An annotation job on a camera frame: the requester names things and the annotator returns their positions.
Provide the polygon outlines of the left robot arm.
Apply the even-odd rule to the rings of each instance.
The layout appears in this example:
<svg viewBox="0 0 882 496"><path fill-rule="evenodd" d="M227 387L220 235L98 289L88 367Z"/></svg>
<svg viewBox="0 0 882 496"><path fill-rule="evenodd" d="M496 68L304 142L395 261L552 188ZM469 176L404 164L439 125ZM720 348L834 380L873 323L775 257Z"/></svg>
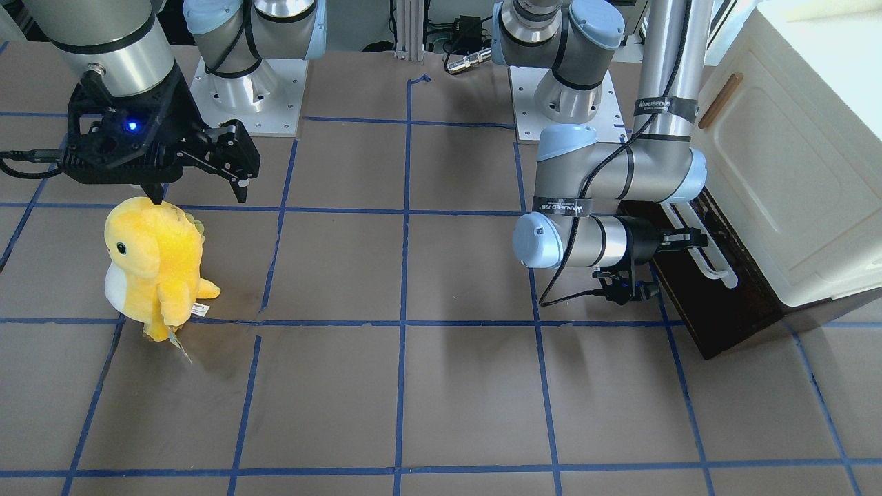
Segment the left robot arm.
<svg viewBox="0 0 882 496"><path fill-rule="evenodd" d="M593 213L594 200L687 202L704 188L706 158L690 139L714 4L652 1L634 128L604 143L589 104L626 34L606 1L504 1L493 13L493 62L547 70L535 100L552 125L540 133L533 202L517 220L513 250L529 268L589 268L590 296L627 304L658 292L633 273L659 252L706 246L696 228L658 229L647 220Z"/></svg>

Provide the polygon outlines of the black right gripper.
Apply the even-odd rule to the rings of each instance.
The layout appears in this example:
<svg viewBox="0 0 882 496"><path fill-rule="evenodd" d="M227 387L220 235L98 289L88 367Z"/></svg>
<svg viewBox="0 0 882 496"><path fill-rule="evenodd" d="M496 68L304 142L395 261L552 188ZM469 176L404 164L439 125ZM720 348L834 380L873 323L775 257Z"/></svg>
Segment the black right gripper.
<svg viewBox="0 0 882 496"><path fill-rule="evenodd" d="M198 167L224 178L247 201L260 154L242 122L210 127L179 69L145 93L115 97L104 76L86 70L68 103L68 132L58 169L76 182L129 183L161 205L167 184Z"/></svg>

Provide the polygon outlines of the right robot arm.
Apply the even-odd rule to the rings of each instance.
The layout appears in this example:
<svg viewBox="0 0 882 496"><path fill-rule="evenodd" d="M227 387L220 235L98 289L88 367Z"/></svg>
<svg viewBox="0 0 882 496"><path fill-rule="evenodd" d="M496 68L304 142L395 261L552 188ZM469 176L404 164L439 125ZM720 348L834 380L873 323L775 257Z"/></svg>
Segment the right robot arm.
<svg viewBox="0 0 882 496"><path fill-rule="evenodd" d="M152 1L25 1L24 7L78 76L60 149L3 151L2 161L53 163L86 185L141 188L163 201L186 167L220 176L236 200L258 178L261 157L248 115L280 109L283 83L271 60L319 59L327 47L324 1L185 1L186 28L201 51L207 95L223 121L205 121Z"/></svg>

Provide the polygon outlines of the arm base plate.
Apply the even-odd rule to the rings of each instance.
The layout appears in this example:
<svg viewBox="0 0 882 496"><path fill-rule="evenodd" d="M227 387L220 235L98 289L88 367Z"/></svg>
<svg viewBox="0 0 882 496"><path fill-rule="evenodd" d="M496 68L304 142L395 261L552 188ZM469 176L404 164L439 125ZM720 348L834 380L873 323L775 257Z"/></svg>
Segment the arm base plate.
<svg viewBox="0 0 882 496"><path fill-rule="evenodd" d="M608 72L599 87L589 90L565 87L550 69L510 66L509 76L519 142L538 143L542 130L558 123L587 125L605 143L626 138L626 126Z"/></svg>
<svg viewBox="0 0 882 496"><path fill-rule="evenodd" d="M236 119L252 137L296 137L308 67L306 60L265 59L252 74L225 79L207 74L199 60L190 93L211 127Z"/></svg>

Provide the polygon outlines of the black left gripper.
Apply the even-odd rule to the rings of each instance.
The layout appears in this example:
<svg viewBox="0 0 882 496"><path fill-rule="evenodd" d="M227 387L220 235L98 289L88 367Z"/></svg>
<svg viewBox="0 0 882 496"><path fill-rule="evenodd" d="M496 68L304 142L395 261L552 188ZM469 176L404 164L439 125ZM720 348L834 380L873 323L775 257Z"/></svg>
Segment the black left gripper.
<svg viewBox="0 0 882 496"><path fill-rule="evenodd" d="M598 216L602 227L601 260L593 270L593 278L601 288L593 290L594 296L619 305L627 302L645 301L658 295L659 285L634 279L636 266L648 263L659 248L664 250L689 250L706 248L708 235L701 229L664 229L652 226L648 220L631 216Z"/></svg>

